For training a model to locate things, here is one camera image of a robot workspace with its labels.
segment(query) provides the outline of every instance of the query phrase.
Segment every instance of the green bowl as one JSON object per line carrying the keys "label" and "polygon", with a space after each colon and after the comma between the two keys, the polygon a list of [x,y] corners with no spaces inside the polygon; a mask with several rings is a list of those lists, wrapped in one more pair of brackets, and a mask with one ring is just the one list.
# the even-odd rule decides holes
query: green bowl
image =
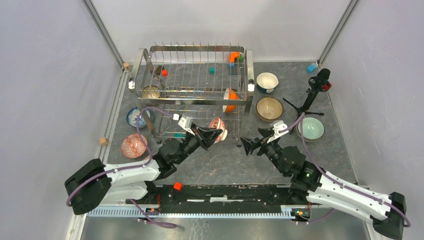
{"label": "green bowl", "polygon": [[[301,136],[301,125],[300,123],[296,128],[297,135]],[[305,141],[315,142],[320,139],[324,134],[324,125],[320,120],[313,117],[305,117],[303,119],[303,137]]]}

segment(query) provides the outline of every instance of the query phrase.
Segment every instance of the dish rack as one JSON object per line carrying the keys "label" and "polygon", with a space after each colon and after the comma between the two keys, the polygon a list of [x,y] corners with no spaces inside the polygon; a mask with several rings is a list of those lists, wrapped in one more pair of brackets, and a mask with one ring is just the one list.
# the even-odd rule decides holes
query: dish rack
{"label": "dish rack", "polygon": [[[230,62],[231,53],[240,53],[243,59]],[[165,112],[192,117],[200,127],[208,127],[215,117],[220,117],[227,126],[227,139],[237,140],[237,146],[241,147],[240,136],[246,129],[255,90],[252,51],[231,44],[155,43],[150,50],[138,50],[128,88],[139,109],[160,104]],[[227,88],[239,99],[224,99]],[[225,105],[237,108],[223,112]],[[185,136],[185,131],[171,117],[162,114],[156,132],[147,113],[142,116],[158,144],[161,138]]]}

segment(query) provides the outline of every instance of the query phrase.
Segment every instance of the metal corner post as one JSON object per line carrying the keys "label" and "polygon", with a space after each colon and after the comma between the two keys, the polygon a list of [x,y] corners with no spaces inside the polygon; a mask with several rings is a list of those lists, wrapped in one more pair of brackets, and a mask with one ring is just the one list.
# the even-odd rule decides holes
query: metal corner post
{"label": "metal corner post", "polygon": [[103,37],[104,41],[106,42],[107,46],[109,47],[110,51],[113,54],[113,57],[115,58],[118,65],[122,68],[124,61],[117,49],[117,46],[115,46],[114,41],[111,38],[111,35],[109,35],[108,30],[105,27],[105,24],[103,23],[102,19],[100,18],[99,13],[96,10],[96,7],[94,6],[92,0],[82,0],[85,7],[87,8],[88,13],[90,14],[91,18],[93,19],[97,29],[99,30],[101,36]]}
{"label": "metal corner post", "polygon": [[345,27],[347,21],[349,20],[350,16],[352,15],[352,12],[354,11],[359,1],[360,0],[350,0],[349,4],[347,5],[346,9],[343,12],[343,15],[338,21],[337,26],[335,27],[330,39],[328,40],[327,45],[325,45],[325,48],[322,51],[321,56],[319,56],[319,59],[317,61],[318,64],[323,64],[323,62],[329,55],[330,50],[333,48],[334,43],[337,41],[337,38],[339,38],[340,33]]}

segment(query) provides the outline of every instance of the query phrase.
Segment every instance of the white wall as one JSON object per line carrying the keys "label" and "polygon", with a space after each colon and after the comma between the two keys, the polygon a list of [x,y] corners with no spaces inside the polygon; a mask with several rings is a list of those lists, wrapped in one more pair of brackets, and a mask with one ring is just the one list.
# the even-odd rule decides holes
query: white wall
{"label": "white wall", "polygon": [[324,66],[361,182],[406,196],[411,228],[424,233],[424,1],[361,1]]}
{"label": "white wall", "polygon": [[92,0],[122,58],[156,42],[252,49],[254,60],[316,60],[349,0]]}
{"label": "white wall", "polygon": [[80,0],[0,3],[0,239],[64,239],[119,67]]}

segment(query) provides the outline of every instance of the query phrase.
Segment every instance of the blue block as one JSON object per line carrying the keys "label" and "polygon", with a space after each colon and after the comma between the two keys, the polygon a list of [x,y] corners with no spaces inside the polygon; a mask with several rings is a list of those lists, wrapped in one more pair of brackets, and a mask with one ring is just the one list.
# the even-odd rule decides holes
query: blue block
{"label": "blue block", "polygon": [[309,65],[307,68],[306,68],[306,70],[309,72],[309,73],[312,73],[313,71],[315,71],[315,69],[317,69],[317,65],[315,64],[315,63],[312,63],[311,65]]}

